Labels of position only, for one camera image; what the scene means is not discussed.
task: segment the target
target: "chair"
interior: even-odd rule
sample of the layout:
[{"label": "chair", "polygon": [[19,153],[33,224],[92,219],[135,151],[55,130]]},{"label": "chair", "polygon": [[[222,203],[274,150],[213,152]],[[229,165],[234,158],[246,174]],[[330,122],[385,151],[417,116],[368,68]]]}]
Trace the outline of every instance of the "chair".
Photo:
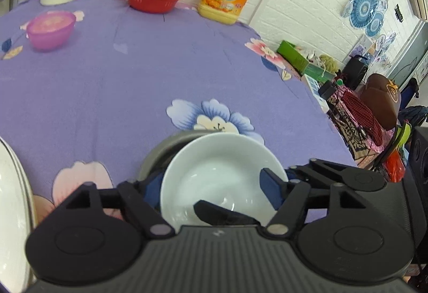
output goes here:
[{"label": "chair", "polygon": [[409,140],[410,134],[412,133],[412,125],[408,122],[404,122],[403,125],[397,124],[392,135],[391,140],[385,147],[384,151],[379,154],[372,163],[365,167],[366,170],[378,170],[382,164],[387,161],[389,156],[394,150],[403,146]]}]

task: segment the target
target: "purple tablecloth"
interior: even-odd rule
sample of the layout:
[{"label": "purple tablecloth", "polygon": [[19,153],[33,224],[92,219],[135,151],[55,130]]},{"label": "purple tablecloth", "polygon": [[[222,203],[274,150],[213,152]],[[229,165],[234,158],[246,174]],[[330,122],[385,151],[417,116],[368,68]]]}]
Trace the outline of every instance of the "purple tablecloth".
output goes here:
[{"label": "purple tablecloth", "polygon": [[[85,16],[62,48],[34,51],[20,25],[55,9]],[[104,167],[116,185],[181,129],[239,131],[264,142],[284,167],[312,157],[354,165],[309,90],[296,78],[282,81],[245,46],[260,38],[248,26],[188,9],[145,14],[116,0],[55,8],[29,0],[0,18],[0,43],[8,38],[11,50],[23,48],[0,60],[0,136],[34,194],[55,204],[57,175]]]}]

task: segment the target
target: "red bag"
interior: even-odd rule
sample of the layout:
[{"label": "red bag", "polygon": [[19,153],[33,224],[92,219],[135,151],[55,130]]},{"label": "red bag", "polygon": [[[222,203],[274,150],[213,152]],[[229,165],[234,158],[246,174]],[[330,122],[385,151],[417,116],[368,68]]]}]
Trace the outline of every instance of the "red bag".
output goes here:
[{"label": "red bag", "polygon": [[391,182],[401,182],[404,177],[406,168],[401,160],[398,150],[394,150],[385,162],[385,168],[388,171],[389,179]]}]

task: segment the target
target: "white bowl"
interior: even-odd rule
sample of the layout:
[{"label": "white bowl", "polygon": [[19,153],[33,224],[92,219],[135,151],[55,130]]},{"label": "white bowl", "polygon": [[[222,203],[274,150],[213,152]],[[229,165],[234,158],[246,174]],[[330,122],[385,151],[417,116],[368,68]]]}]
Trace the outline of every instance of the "white bowl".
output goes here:
[{"label": "white bowl", "polygon": [[276,211],[260,189],[263,168],[288,181],[278,159],[252,138],[225,132],[198,138],[166,169],[160,189],[162,216],[177,232],[182,225],[208,225],[193,211],[196,202],[206,200],[266,225]]}]

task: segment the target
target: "blue decorative plate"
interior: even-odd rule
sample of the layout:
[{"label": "blue decorative plate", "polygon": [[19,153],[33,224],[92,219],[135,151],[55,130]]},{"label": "blue decorative plate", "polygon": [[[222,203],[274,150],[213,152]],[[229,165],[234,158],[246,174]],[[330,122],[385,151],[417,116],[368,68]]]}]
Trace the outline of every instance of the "blue decorative plate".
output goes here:
[{"label": "blue decorative plate", "polygon": [[381,12],[377,12],[371,23],[367,26],[365,29],[365,34],[367,37],[375,37],[380,30],[382,29],[382,26],[384,25],[384,15]]},{"label": "blue decorative plate", "polygon": [[369,25],[375,17],[379,0],[354,0],[354,8],[349,16],[350,24],[356,29]]}]

